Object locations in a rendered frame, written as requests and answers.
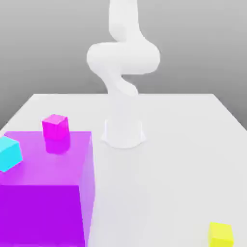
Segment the large purple box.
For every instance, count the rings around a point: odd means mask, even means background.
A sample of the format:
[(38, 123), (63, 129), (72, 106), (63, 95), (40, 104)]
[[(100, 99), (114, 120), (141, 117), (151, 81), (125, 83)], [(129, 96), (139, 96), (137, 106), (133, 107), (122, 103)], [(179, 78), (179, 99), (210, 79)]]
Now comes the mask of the large purple box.
[(23, 161), (0, 172), (0, 247), (88, 247), (95, 200), (92, 135), (59, 142), (13, 131)]

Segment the small yellow cube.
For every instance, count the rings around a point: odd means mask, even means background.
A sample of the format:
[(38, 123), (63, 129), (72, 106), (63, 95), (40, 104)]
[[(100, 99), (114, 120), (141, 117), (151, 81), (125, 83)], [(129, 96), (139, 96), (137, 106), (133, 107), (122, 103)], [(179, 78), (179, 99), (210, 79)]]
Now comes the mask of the small yellow cube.
[(230, 224), (210, 222), (208, 247), (233, 247), (234, 239)]

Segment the small cyan cube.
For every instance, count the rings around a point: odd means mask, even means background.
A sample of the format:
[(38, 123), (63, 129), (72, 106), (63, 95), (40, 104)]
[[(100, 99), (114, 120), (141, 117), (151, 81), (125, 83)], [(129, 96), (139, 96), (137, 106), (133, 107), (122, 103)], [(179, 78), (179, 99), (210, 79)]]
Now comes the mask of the small cyan cube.
[(6, 172), (22, 161), (20, 143), (7, 136), (0, 137), (0, 171)]

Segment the small magenta cube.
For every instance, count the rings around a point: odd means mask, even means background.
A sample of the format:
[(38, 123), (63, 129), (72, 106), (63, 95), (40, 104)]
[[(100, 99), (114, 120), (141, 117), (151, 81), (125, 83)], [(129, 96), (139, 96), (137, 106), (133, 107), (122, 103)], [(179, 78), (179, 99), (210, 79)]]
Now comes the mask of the small magenta cube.
[(45, 138), (60, 140), (69, 134), (67, 116), (52, 114), (42, 120), (43, 135)]

